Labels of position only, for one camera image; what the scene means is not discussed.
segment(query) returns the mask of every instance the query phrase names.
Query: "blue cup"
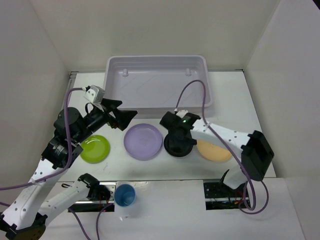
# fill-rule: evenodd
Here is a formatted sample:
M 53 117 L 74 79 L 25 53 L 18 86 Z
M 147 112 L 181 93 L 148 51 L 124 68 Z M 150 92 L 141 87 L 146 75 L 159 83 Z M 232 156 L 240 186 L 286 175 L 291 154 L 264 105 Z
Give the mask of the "blue cup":
M 136 191 L 130 184 L 122 184 L 115 189 L 114 202 L 120 207 L 128 207 L 136 200 Z

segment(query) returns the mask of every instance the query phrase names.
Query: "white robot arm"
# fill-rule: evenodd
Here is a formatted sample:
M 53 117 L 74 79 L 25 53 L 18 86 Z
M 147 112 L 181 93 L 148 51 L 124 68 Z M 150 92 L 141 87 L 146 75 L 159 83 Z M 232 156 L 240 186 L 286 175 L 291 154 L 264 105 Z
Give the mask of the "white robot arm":
M 79 143 L 104 124 L 123 131 L 137 114 L 137 111 L 118 110 L 117 107 L 122 102 L 103 98 L 104 91 L 100 87 L 93 85 L 84 87 L 83 90 L 86 91 L 84 97 L 93 105 L 93 109 L 88 112 L 86 106 L 87 115 L 84 117 L 74 107 L 67 109 L 72 143 L 71 165 L 83 150 Z M 16 200 L 0 214 L 0 230 L 5 231 L 5 236 L 10 240 L 38 240 L 46 226 L 75 202 L 84 198 L 94 200 L 100 194 L 106 199 L 110 198 L 109 190 L 86 173 L 72 186 L 45 201 L 60 177 L 68 171 L 66 169 L 44 181 L 37 181 L 61 171 L 67 165 L 69 154 L 63 110 L 53 125 L 54 137 L 43 151 L 37 169 L 29 180 L 32 184 L 24 188 Z
M 164 138 L 164 148 L 174 157 L 188 155 L 197 140 L 204 140 L 222 148 L 226 146 L 209 129 L 208 125 L 226 142 L 235 155 L 241 159 L 241 163 L 248 172 L 250 178 L 261 181 L 274 157 L 268 141 L 262 132 L 254 131 L 253 134 L 234 131 L 204 120 L 185 110 L 176 114 L 167 112 L 160 124 L 168 130 Z M 229 169 L 223 179 L 223 183 L 232 189 L 237 189 L 247 181 L 239 165 Z

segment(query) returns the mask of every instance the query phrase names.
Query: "white wall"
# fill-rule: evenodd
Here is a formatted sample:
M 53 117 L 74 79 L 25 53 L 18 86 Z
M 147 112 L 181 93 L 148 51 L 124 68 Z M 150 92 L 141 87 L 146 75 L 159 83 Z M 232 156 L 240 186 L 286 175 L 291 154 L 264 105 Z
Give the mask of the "white wall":
M 319 66 L 320 10 L 281 0 L 244 73 L 307 240 L 320 234 Z
M 69 70 L 113 55 L 200 54 L 242 69 L 278 0 L 30 0 Z
M 0 1 L 0 30 L 0 186 L 4 187 L 27 182 L 37 167 L 53 136 L 68 72 L 28 1 Z M 20 191 L 1 191 L 0 201 L 11 203 Z

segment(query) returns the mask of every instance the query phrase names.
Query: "purple cable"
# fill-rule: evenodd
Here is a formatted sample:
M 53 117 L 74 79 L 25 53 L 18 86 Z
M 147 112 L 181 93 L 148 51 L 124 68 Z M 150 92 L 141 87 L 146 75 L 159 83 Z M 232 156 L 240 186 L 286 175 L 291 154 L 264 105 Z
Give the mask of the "purple cable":
M 4 202 L 2 202 L 2 201 L 0 201 L 0 205 L 5 206 L 5 207 L 10 207 L 10 204 L 4 203 Z
M 262 183 L 262 185 L 264 186 L 265 193 L 266 193 L 266 200 L 265 200 L 264 206 L 263 206 L 260 210 L 255 211 L 255 212 L 244 211 L 240 206 L 241 206 L 241 204 L 243 204 L 243 203 L 247 203 L 247 201 L 245 200 L 245 201 L 242 201 L 242 202 L 240 202 L 240 203 L 238 204 L 238 207 L 239 207 L 239 209 L 241 210 L 241 212 L 243 212 L 243 213 L 245 213 L 245 214 L 249 214 L 249 215 L 255 215 L 255 214 L 259 214 L 259 213 L 261 213 L 263 210 L 265 210 L 265 208 L 267 207 L 267 205 L 268 205 L 268 203 L 269 203 L 269 191 L 268 191 L 268 188 L 267 188 L 266 184 L 265 184 L 263 181 L 261 181 L 261 183 Z M 246 196 L 246 194 L 247 194 L 247 184 L 248 184 L 248 182 L 246 182 L 245 185 L 244 185 L 244 188 L 243 188 L 243 196 Z
M 113 205 L 113 204 L 112 204 L 112 203 L 109 203 L 109 204 L 107 204 L 106 206 L 104 206 L 104 207 L 100 210 L 100 212 L 98 213 L 98 216 L 96 217 L 95 230 L 96 230 L 96 236 L 97 236 L 98 240 L 100 240 L 100 235 L 99 235 L 99 230 L 98 230 L 98 223 L 99 223 L 100 215 L 101 215 L 101 213 L 102 213 L 107 207 L 109 207 L 109 206 L 111 206 L 111 205 Z M 81 223 L 78 215 L 75 213 L 75 211 L 73 211 L 71 208 L 68 208 L 68 210 L 70 211 L 70 213 L 72 213 L 72 214 L 74 215 L 74 217 L 75 217 L 75 219 L 77 220 L 77 222 L 78 222 L 78 224 L 79 224 L 79 226 L 80 226 L 80 228 L 81 228 L 84 236 L 86 237 L 86 239 L 87 239 L 87 240 L 91 240 L 90 237 L 88 236 L 88 234 L 86 233 L 86 230 L 85 230 L 84 226 L 82 225 L 82 223 Z
M 90 238 L 90 237 L 88 236 L 88 234 L 86 233 L 86 230 L 84 229 L 84 226 L 82 225 L 82 223 L 81 223 L 78 215 L 75 213 L 75 211 L 73 211 L 71 208 L 68 208 L 68 210 L 70 211 L 70 213 L 72 213 L 72 214 L 74 215 L 74 217 L 75 217 L 75 219 L 77 220 L 77 222 L 78 222 L 78 224 L 79 224 L 79 226 L 80 226 L 80 228 L 81 228 L 84 236 L 86 237 L 86 239 L 87 239 L 87 240 L 91 240 L 91 238 Z
M 223 145 L 229 150 L 229 152 L 232 154 L 232 156 L 234 157 L 234 159 L 236 160 L 236 162 L 239 164 L 242 172 L 244 173 L 245 177 L 247 178 L 248 182 L 249 182 L 249 185 L 250 185 L 250 188 L 251 188 L 251 191 L 252 191 L 252 199 L 253 199 L 253 203 L 252 203 L 252 207 L 250 207 L 247 203 L 247 201 L 243 201 L 245 207 L 250 210 L 250 211 L 253 211 L 255 210 L 256 208 L 256 204 L 257 204 L 257 197 L 256 197 L 256 191 L 255 191 L 255 188 L 254 188 L 254 185 L 252 183 L 252 180 L 247 172 L 247 170 L 245 169 L 245 167 L 242 165 L 241 161 L 239 160 L 239 158 L 237 157 L 237 155 L 235 154 L 235 152 L 230 148 L 230 146 L 223 140 L 223 138 L 210 126 L 208 125 L 208 122 L 205 118 L 205 102 L 206 102 L 206 86 L 205 84 L 203 83 L 203 81 L 201 80 L 193 80 L 191 82 L 189 82 L 183 89 L 182 89 L 182 92 L 180 93 L 180 96 L 178 98 L 178 101 L 176 103 L 176 106 L 175 108 L 177 109 L 178 106 L 179 106 L 179 102 L 181 100 L 181 97 L 184 93 L 184 91 L 186 90 L 186 88 L 190 85 L 190 84 L 193 84 L 195 82 L 199 82 L 202 84 L 203 86 L 203 100 L 202 100 L 202 108 L 201 108 L 201 112 L 202 112 L 202 119 L 204 121 L 204 123 L 208 126 L 208 128 L 211 130 L 211 132 L 223 143 Z M 265 190 L 266 190 L 266 195 L 267 195 L 267 201 L 265 203 L 265 205 L 263 206 L 263 208 L 257 212 L 250 212 L 249 214 L 258 214 L 260 212 L 262 212 L 268 205 L 268 202 L 269 202 L 269 192 L 268 192 L 268 188 L 267 186 L 265 185 L 264 182 L 262 182 Z M 243 189 L 243 195 L 245 196 L 245 194 L 247 193 L 247 183 L 244 185 L 244 189 Z
M 39 178 L 37 180 L 35 180 L 36 183 L 45 181 L 49 178 L 55 177 L 61 173 L 63 173 L 65 170 L 67 170 L 70 165 L 71 165 L 71 161 L 72 161 L 72 144 L 71 144 L 71 136 L 70 136 L 70 129 L 69 129 L 69 119 L 68 119 L 68 99 L 69 99 L 69 95 L 71 94 L 71 92 L 73 91 L 82 91 L 83 89 L 81 87 L 76 87 L 76 88 L 72 88 L 70 89 L 64 98 L 64 107 L 63 107 L 63 112 L 64 112 L 64 124 L 65 124 L 65 132 L 66 132 L 66 141 L 68 144 L 68 161 L 65 165 L 65 167 L 63 169 L 61 169 L 60 171 L 57 171 L 53 174 L 49 174 L 47 176 L 44 176 L 42 178 Z M 28 182 L 28 183 L 24 183 L 24 184 L 20 184 L 20 185 L 15 185 L 15 186 L 6 186 L 6 187 L 0 187 L 0 191 L 4 191 L 4 190 L 11 190 L 11 189 L 19 189 L 19 188 L 25 188 L 25 187 L 29 187 L 33 185 L 32 182 Z
M 98 213 L 98 216 L 96 217 L 96 222 L 95 222 L 95 231 L 96 231 L 96 236 L 98 238 L 98 240 L 100 240 L 100 235 L 99 235 L 99 230 L 98 230 L 98 223 L 99 223 L 99 218 L 100 215 L 102 214 L 102 212 L 109 206 L 111 206 L 112 203 L 107 204 L 106 206 L 104 206 L 101 211 Z

